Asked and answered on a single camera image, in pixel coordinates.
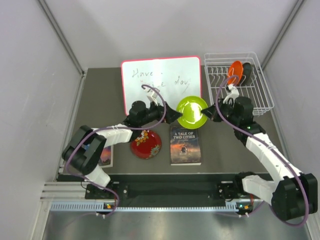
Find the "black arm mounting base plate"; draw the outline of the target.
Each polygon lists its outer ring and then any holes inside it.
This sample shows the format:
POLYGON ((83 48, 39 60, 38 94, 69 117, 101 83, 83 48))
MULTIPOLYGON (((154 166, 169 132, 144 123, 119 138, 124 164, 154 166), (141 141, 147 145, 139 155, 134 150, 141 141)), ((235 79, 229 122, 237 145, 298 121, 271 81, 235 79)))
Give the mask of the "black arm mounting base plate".
POLYGON ((117 193, 122 207, 203 207, 243 195, 232 173, 113 174, 107 188, 88 184, 85 199, 111 200, 117 193))

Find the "dark teal ceramic plate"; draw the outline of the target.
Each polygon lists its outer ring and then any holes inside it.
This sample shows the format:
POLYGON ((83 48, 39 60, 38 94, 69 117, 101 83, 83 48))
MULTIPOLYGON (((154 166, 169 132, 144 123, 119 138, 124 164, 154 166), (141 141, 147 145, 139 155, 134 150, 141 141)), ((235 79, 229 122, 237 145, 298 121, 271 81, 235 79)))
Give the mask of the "dark teal ceramic plate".
POLYGON ((250 82, 253 68, 249 62, 245 62, 242 66, 243 66, 243 73, 241 78, 241 86, 244 86, 250 82))

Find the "red floral plate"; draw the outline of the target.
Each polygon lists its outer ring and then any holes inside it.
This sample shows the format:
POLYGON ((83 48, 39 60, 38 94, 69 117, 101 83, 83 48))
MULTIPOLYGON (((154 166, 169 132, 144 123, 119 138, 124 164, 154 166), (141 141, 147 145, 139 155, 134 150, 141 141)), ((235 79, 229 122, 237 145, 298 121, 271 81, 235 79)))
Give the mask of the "red floral plate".
POLYGON ((162 148, 160 136, 152 130, 143 130, 141 134, 130 143, 131 152, 141 159, 155 157, 162 148))

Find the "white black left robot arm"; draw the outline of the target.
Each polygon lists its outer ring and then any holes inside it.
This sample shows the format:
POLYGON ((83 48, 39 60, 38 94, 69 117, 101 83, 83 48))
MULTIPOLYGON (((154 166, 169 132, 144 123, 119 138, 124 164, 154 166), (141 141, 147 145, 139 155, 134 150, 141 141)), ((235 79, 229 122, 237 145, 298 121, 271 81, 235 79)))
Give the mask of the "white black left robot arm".
POLYGON ((162 106, 151 102, 147 107, 143 101, 135 101, 126 119, 118 125, 98 132, 87 125, 81 126, 63 150, 61 157, 85 179, 97 185, 98 195, 105 199, 109 198, 113 194, 114 187, 110 183, 110 176, 99 166, 103 150, 119 143, 133 142, 140 136, 142 127, 146 124, 153 121, 170 124, 182 115, 167 103, 162 106))

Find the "orange plate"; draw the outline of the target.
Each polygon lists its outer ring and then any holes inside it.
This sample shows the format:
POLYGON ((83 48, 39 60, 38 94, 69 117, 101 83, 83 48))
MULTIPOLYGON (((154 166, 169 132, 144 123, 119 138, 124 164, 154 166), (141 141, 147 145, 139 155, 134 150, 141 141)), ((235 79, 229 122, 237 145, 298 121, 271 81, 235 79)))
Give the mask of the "orange plate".
POLYGON ((231 64, 228 69, 227 76, 229 78, 227 84, 237 86, 243 76, 244 67, 241 61, 237 60, 231 64))

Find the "lime green plate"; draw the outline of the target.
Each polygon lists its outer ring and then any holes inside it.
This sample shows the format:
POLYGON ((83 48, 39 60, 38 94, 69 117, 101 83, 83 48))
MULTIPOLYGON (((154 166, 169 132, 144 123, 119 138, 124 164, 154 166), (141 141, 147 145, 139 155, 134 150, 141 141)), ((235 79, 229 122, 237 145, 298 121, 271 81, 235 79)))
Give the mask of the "lime green plate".
POLYGON ((201 97, 187 96, 176 107, 176 111, 182 114, 177 121, 186 129, 198 129, 207 121, 207 117, 202 113, 202 110, 206 108, 208 104, 201 97))

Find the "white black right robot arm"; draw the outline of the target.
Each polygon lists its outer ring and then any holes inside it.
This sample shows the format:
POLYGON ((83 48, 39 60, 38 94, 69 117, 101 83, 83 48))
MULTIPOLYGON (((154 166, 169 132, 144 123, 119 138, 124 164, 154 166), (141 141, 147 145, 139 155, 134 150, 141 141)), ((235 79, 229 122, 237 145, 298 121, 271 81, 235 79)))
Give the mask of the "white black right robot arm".
POLYGON ((260 198, 281 221, 302 217, 306 222, 310 214, 318 211, 318 181, 281 154, 266 131, 254 121, 253 108, 248 97, 239 96, 234 100, 220 98, 201 111, 213 122, 229 124, 235 137, 257 157, 272 178, 267 181, 253 172, 239 173, 233 192, 239 198, 249 194, 260 198))

